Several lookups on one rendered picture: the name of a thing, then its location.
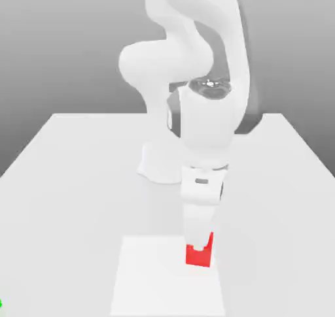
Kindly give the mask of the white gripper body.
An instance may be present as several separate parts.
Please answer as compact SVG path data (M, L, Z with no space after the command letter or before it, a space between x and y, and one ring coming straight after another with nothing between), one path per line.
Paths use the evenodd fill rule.
M205 170L182 167L181 197L186 203L218 205L221 200L224 169Z

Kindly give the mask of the small red cube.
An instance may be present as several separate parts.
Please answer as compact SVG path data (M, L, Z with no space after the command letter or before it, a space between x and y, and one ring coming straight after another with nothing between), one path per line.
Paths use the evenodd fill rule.
M214 233L211 232L207 244L202 250L195 250L190 244L186 245L185 262L188 265L195 265L200 267L211 266L211 256L213 249Z

